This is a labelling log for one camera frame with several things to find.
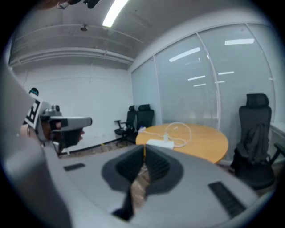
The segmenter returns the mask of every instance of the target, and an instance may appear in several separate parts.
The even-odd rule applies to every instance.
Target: chair headrest
[[[134,105],[130,106],[130,107],[129,107],[129,110],[130,110],[130,111],[135,111]]]
[[[269,105],[268,97],[265,94],[262,93],[246,94],[246,96],[247,96],[246,106],[248,108],[259,109],[259,108],[268,107]]]
[[[148,110],[151,110],[151,108],[150,108],[150,105],[140,105],[138,107],[138,110],[139,111],[148,111]]]

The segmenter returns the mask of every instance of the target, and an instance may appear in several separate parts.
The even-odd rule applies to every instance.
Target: table top
[[[164,131],[169,124],[162,124],[148,127],[145,131],[164,135]],[[177,152],[193,155],[205,159],[212,163],[218,163],[226,155],[228,150],[228,140],[226,136],[217,129],[198,125],[186,124],[192,132],[192,140],[183,147],[174,147]],[[186,141],[189,140],[189,130],[181,125],[174,124],[167,130],[168,135],[173,138],[181,138]],[[146,144],[149,139],[163,140],[157,135],[150,135],[147,133],[140,133],[136,138],[136,144]],[[179,145],[182,142],[175,140],[175,144]]]

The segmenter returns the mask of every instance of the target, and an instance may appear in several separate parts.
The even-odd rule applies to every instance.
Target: frosted glass
[[[216,85],[206,52],[196,35],[155,56],[163,123],[184,122],[216,128]]]
[[[275,90],[274,122],[285,122],[285,55],[284,47],[277,40],[272,28],[262,25],[249,25],[267,57]]]
[[[246,94],[265,93],[274,116],[274,90],[263,51],[245,25],[215,28],[200,33],[217,72],[221,95],[220,130],[229,142],[226,159],[233,157],[240,141],[239,107]]]
[[[137,68],[131,76],[134,105],[138,108],[140,105],[150,104],[151,109],[155,111],[153,125],[161,124],[159,91],[153,58]]]

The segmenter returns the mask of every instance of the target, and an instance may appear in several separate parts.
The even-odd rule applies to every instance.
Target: white cable
[[[171,140],[179,140],[179,141],[184,142],[183,144],[179,144],[179,145],[175,145],[175,144],[174,144],[174,147],[183,147],[183,146],[187,145],[187,144],[192,140],[192,132],[191,132],[190,128],[189,128],[185,123],[174,122],[174,123],[169,124],[169,125],[166,127],[166,129],[165,129],[165,131],[164,131],[164,135],[165,135],[165,134],[168,135],[167,129],[168,129],[171,125],[174,125],[174,124],[182,124],[182,125],[184,125],[185,127],[187,127],[187,129],[189,130],[189,140],[188,140],[188,141],[186,141],[186,140],[184,140],[184,139],[181,139],[181,138],[169,137],[169,139],[171,139]],[[164,138],[164,135],[160,135],[160,134],[157,134],[157,133],[151,133],[151,132],[148,132],[148,131],[145,131],[145,130],[144,130],[142,133],[151,134],[151,135],[157,135],[157,136],[159,136],[159,137]]]

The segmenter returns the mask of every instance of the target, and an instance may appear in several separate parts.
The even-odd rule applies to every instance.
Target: office chair
[[[153,117],[155,112],[151,110],[150,105],[140,105],[137,111],[137,132],[127,136],[127,140],[131,143],[135,143],[138,136],[138,130],[141,127],[152,126]]]
[[[134,109],[134,105],[129,107],[129,111],[127,114],[126,122],[121,122],[121,120],[115,120],[115,122],[118,123],[119,127],[115,130],[116,135],[122,136],[120,141],[116,143],[116,146],[118,143],[121,143],[123,141],[126,141],[126,144],[128,144],[128,141],[126,140],[126,137],[132,133],[134,133],[134,120],[137,112]]]
[[[282,153],[284,148],[275,144],[277,152],[273,159],[267,160],[269,147],[269,127],[271,119],[271,108],[269,100],[265,94],[247,94],[246,106],[239,109],[241,140],[235,149],[234,160],[231,168],[235,170],[235,175],[255,190],[271,186],[275,181],[275,176],[271,164]],[[259,131],[258,143],[254,150],[247,147],[247,137],[261,126],[263,131]]]

